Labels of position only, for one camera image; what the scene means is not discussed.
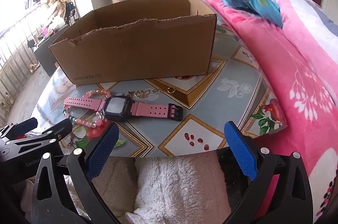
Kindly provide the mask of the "pink strap digital watch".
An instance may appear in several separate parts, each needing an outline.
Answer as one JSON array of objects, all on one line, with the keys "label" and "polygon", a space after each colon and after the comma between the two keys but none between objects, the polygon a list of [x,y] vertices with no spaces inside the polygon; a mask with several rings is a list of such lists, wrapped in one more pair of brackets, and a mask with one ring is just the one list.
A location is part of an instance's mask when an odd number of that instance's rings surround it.
[{"label": "pink strap digital watch", "polygon": [[129,96],[110,96],[101,99],[67,97],[64,106],[66,109],[78,107],[92,110],[112,121],[124,121],[132,116],[164,118],[178,122],[183,120],[181,106],[172,103],[145,104],[134,101]]}]

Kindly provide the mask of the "dark grey cabinet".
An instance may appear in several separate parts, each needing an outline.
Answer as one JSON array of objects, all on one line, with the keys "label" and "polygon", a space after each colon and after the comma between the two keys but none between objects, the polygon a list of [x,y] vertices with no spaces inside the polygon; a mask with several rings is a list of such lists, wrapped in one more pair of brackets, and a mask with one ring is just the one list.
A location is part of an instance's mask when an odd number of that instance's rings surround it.
[{"label": "dark grey cabinet", "polygon": [[33,53],[35,58],[40,63],[41,67],[47,73],[49,77],[51,77],[54,72],[56,71],[56,59],[51,53],[49,46],[59,38],[59,36],[64,33],[69,28],[69,25],[63,26],[60,30],[56,33],[53,33],[47,38],[41,40],[36,47],[33,48]]}]

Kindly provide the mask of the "white fluffy blanket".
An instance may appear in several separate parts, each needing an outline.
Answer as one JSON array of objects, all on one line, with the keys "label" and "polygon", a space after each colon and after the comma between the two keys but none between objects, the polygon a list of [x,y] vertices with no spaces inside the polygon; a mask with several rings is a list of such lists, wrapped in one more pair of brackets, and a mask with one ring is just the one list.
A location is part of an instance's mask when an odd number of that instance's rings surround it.
[{"label": "white fluffy blanket", "polygon": [[92,183],[121,223],[223,223],[231,212],[214,151],[160,158],[111,156]]}]

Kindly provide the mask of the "patterned fruit tablecloth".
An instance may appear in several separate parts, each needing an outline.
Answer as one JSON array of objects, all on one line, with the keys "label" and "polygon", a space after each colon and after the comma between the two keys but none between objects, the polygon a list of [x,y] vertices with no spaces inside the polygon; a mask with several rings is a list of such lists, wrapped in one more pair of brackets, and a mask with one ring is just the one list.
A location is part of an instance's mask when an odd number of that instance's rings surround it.
[{"label": "patterned fruit tablecloth", "polygon": [[227,122],[252,138],[287,126],[256,59],[223,18],[217,21],[207,74],[77,86],[56,70],[32,115],[37,132],[71,120],[72,132],[60,141],[67,152],[99,137],[110,111],[121,114],[114,119],[119,129],[114,156],[180,156],[224,148]]}]

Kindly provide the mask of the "brown cardboard box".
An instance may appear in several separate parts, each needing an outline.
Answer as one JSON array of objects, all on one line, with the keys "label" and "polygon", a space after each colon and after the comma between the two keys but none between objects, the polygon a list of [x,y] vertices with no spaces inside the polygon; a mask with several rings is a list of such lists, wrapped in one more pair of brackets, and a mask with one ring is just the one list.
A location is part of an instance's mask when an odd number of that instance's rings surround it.
[{"label": "brown cardboard box", "polygon": [[127,0],[89,12],[49,48],[76,85],[204,75],[216,25],[202,0]]}]

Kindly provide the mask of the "pink floral quilt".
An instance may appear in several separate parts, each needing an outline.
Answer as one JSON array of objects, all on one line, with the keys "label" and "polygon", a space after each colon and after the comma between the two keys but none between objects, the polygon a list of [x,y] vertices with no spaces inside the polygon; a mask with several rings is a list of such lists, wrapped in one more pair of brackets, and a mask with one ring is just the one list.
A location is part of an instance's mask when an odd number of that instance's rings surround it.
[{"label": "pink floral quilt", "polygon": [[337,182],[337,107],[282,29],[222,0],[203,0],[239,34],[270,82],[287,127],[256,138],[276,154],[300,153],[312,190],[313,219],[328,212]]}]

